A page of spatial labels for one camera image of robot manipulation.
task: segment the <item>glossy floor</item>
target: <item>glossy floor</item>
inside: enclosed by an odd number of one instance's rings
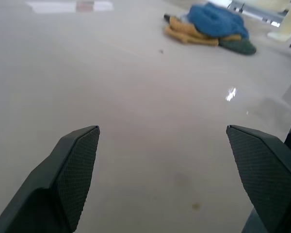
[[[99,125],[77,232],[241,232],[252,205],[225,129],[285,139],[291,49],[253,19],[254,56],[182,45],[163,33],[174,1],[63,2],[0,0],[0,213],[61,136]]]

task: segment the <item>green cloth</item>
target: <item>green cloth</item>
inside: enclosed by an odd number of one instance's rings
[[[219,46],[244,55],[252,55],[257,51],[256,47],[248,39],[234,41],[219,40]]]

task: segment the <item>floor stain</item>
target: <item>floor stain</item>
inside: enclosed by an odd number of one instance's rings
[[[199,203],[193,203],[192,204],[192,209],[193,210],[199,210],[199,208],[200,208],[200,204]]]

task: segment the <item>fabric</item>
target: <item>fabric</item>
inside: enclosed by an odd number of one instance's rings
[[[166,27],[166,33],[170,36],[180,40],[182,43],[203,44],[209,46],[218,46],[218,38],[211,38],[207,35],[200,33],[196,30],[195,26],[191,23],[182,23],[174,16],[164,15],[165,19],[169,19],[169,26]],[[225,41],[241,40],[240,35],[231,35],[221,38]]]
[[[178,18],[182,23],[190,23],[187,15],[181,15]]]
[[[252,55],[257,52],[256,47],[254,47],[254,45],[251,44],[248,39],[242,39],[238,41],[225,41],[220,39],[219,46],[244,55]]]
[[[240,34],[242,38],[249,38],[243,19],[239,15],[212,3],[193,5],[187,17],[197,30],[208,36],[218,38]]]

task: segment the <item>white tile floor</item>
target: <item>white tile floor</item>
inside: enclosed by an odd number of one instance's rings
[[[285,139],[291,49],[263,31],[251,57],[182,45],[164,35],[162,16],[184,8],[112,3],[36,14],[23,0],[0,0],[0,213],[61,136],[99,125],[78,233],[241,232],[252,205],[225,129]]]

